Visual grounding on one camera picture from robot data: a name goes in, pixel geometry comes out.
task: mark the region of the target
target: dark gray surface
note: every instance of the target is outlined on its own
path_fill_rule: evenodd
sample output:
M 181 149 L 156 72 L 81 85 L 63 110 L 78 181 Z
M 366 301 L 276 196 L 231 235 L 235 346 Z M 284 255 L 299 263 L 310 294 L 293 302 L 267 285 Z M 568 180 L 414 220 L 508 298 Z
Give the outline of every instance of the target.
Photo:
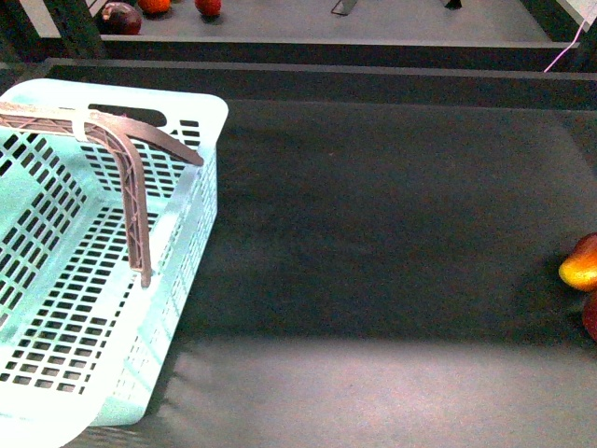
M 149 415 L 68 448 L 591 446 L 557 266 L 595 230 L 594 113 L 229 106 Z
M 532 64 L 537 70 L 544 66 Z M 52 78 L 211 93 L 225 100 L 597 108 L 595 74 L 67 59 L 49 60 L 48 70 Z
M 517 0 L 464 2 L 450 11 L 440 0 L 358 2 L 348 17 L 331 14 L 335 1 L 223 0 L 217 21 L 201 19 L 192 0 L 173 1 L 168 14 L 145 19 L 141 34 L 305 41 L 549 42 Z
M 25 66 L 23 64 L 5 64 L 0 63 L 0 94 L 8 90 L 19 76 L 23 73 Z

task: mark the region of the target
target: orange fruit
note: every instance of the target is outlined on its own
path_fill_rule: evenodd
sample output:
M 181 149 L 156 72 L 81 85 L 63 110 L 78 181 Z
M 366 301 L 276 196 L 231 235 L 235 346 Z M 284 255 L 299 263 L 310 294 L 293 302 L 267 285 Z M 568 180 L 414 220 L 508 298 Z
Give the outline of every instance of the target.
M 597 233 L 581 238 L 560 266 L 560 278 L 585 292 L 597 290 Z
M 170 0 L 139 0 L 137 3 L 146 14 L 158 14 L 170 9 Z

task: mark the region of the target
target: floor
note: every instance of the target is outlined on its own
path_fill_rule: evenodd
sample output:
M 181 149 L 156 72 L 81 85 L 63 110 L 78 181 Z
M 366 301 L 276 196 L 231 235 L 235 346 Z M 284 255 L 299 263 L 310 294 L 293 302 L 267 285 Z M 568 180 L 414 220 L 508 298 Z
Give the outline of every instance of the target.
M 203 21 L 192 0 L 173 0 L 170 12 L 145 18 L 145 38 L 352 43 L 549 42 L 517 0 L 465 0 L 450 11 L 444 0 L 360 0 L 347 17 L 331 14 L 336 1 L 223 1 L 216 21 Z
M 147 416 L 68 448 L 591 446 L 594 113 L 230 101 Z

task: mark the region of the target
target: red fruit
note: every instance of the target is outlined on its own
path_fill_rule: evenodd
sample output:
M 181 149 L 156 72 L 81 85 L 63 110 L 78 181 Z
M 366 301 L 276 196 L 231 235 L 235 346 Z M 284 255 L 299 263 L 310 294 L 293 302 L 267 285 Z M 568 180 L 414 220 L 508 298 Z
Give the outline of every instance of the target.
M 582 311 L 582 325 L 593 340 L 597 341 L 597 296 L 591 294 Z
M 115 35 L 138 35 L 141 14 L 126 3 L 109 2 L 102 9 L 102 21 L 108 32 Z
M 195 0 L 195 7 L 202 16 L 215 17 L 220 15 L 222 0 Z

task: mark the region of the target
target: light blue plastic basket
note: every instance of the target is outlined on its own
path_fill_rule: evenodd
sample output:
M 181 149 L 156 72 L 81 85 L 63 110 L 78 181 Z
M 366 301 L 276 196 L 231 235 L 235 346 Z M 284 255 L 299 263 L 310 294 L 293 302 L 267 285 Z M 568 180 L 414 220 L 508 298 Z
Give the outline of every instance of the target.
M 152 277 L 128 264 L 118 169 L 99 145 L 0 129 L 0 443 L 59 447 L 87 426 L 144 414 L 216 213 L 211 95 L 52 79 L 0 101 L 158 110 L 197 167 L 133 141 L 143 161 Z

